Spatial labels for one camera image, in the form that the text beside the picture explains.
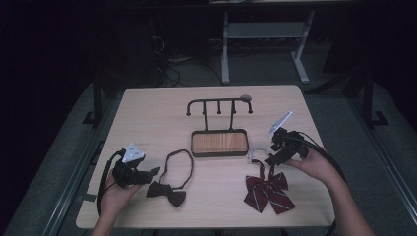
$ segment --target black metal stand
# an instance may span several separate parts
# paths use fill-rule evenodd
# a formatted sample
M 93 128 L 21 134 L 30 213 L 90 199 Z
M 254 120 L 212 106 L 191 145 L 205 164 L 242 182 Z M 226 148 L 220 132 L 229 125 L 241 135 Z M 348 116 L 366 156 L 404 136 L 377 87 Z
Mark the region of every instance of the black metal stand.
M 317 88 L 305 91 L 304 94 L 319 94 L 322 91 L 325 91 L 326 89 L 329 89 L 344 80 L 349 80 L 349 83 L 343 90 L 343 93 L 346 97 L 355 97 L 358 95 L 361 89 L 364 90 L 362 115 L 366 124 L 368 124 L 368 126 L 371 128 L 376 125 L 388 125 L 388 121 L 381 111 L 375 111 L 375 114 L 378 117 L 377 120 L 373 120 L 372 118 L 374 80 L 371 70 L 363 66 L 354 67 L 346 73 L 331 79 L 330 81 L 322 84 Z
M 213 156 L 241 156 L 246 155 L 249 150 L 249 143 L 248 143 L 248 134 L 244 129 L 233 129 L 233 115 L 236 114 L 236 106 L 235 102 L 237 100 L 243 101 L 245 103 L 248 103 L 249 110 L 248 113 L 252 114 L 252 104 L 251 104 L 251 96 L 249 95 L 242 95 L 239 98 L 215 98 L 215 99 L 196 99 L 192 100 L 187 105 L 187 116 L 191 115 L 190 107 L 191 104 L 196 102 L 201 102 L 203 104 L 203 115 L 205 116 L 205 129 L 200 131 L 194 131 L 191 134 L 191 152 L 194 157 L 213 157 Z M 207 115 L 207 102 L 216 102 L 217 103 L 217 114 L 221 114 L 221 107 L 220 102 L 221 101 L 230 101 L 231 102 L 231 109 L 230 109 L 230 127 L 228 130 L 209 130 L 208 126 L 208 115 Z M 240 135 L 244 136 L 245 141 L 245 148 L 240 150 L 226 150 L 226 151 L 195 151 L 194 138 L 198 135 L 218 135 L 218 134 L 233 134 L 234 137 L 239 137 Z

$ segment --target black bow tie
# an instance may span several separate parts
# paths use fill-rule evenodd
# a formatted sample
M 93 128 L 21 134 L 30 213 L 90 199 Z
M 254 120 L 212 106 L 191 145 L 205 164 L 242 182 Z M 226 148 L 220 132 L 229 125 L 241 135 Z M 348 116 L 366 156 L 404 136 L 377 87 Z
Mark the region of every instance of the black bow tie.
M 185 191 L 172 191 L 170 185 L 159 184 L 156 181 L 149 186 L 147 198 L 154 198 L 159 196 L 166 196 L 170 203 L 175 207 L 179 207 L 185 200 Z

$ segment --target table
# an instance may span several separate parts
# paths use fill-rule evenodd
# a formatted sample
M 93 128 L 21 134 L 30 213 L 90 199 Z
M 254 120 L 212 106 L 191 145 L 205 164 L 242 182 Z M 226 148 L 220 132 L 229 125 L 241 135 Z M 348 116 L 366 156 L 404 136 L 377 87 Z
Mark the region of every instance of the table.
M 284 124 L 288 131 L 297 130 L 322 144 L 314 121 L 296 86 L 247 86 L 205 88 L 131 88 L 126 90 L 110 129 L 99 162 L 91 178 L 87 193 L 97 195 L 100 178 L 108 158 L 129 143 L 145 152 L 146 159 L 139 170 L 163 169 L 166 156 L 174 150 L 190 150 L 191 134 L 205 127 L 201 106 L 191 107 L 189 101 L 200 98 L 252 97 L 253 114 L 248 106 L 236 102 L 235 129 L 245 129 L 250 148 L 269 147 L 266 132 L 270 125 L 287 111 L 293 115 Z M 226 104 L 222 109 L 228 111 Z M 208 127 L 227 129 L 229 114 L 216 113 L 216 103 L 207 105 Z M 255 158 L 265 155 L 254 152 Z M 326 187 L 319 181 L 289 166 L 275 168 L 288 180 L 289 198 L 296 208 L 276 215 L 268 204 L 263 213 L 243 202 L 247 190 L 246 175 L 259 176 L 259 165 L 248 164 L 246 156 L 194 158 L 193 177 L 185 186 L 185 202 L 175 208 L 165 197 L 146 198 L 149 185 L 144 185 L 121 213 L 116 227 L 128 228 L 237 228 L 237 227 L 295 227 L 328 226 L 334 220 L 331 199 Z M 190 160 L 185 155 L 171 157 L 169 171 L 163 183 L 179 186 L 187 178 Z M 81 228 L 94 228 L 98 220 L 95 202 L 83 201 L 77 217 Z

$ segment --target hand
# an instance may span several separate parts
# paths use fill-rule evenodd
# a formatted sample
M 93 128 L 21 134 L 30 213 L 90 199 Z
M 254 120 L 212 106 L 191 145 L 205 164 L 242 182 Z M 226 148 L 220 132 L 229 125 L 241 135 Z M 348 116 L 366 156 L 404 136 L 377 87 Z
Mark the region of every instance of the hand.
M 142 185 L 131 185 L 125 189 L 120 187 L 115 183 L 112 170 L 110 170 L 105 182 L 107 191 L 105 191 L 101 201 L 101 214 L 117 217 L 141 187 Z
M 101 216 L 92 232 L 93 236 L 110 235 L 117 216 L 142 187 L 142 185 L 131 185 L 124 189 L 115 183 L 112 173 L 113 170 L 110 171 L 105 182 L 106 191 L 101 200 Z
M 306 158 L 289 159 L 285 164 L 295 167 L 325 184 L 332 179 L 338 179 L 337 171 L 321 154 L 310 147 L 308 147 L 308 151 Z

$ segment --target red plaid bow tie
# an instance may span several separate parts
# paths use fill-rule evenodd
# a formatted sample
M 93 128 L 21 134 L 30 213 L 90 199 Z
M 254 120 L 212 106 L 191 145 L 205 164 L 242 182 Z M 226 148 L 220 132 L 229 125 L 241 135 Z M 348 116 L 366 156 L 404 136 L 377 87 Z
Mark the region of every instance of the red plaid bow tie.
M 245 203 L 262 213 L 267 202 L 270 201 L 276 214 L 281 214 L 295 208 L 288 196 L 282 190 L 288 190 L 288 184 L 283 173 L 273 176 L 274 165 L 270 168 L 268 180 L 264 180 L 264 165 L 253 159 L 252 162 L 261 164 L 261 178 L 254 176 L 246 177 L 246 187 L 248 194 Z

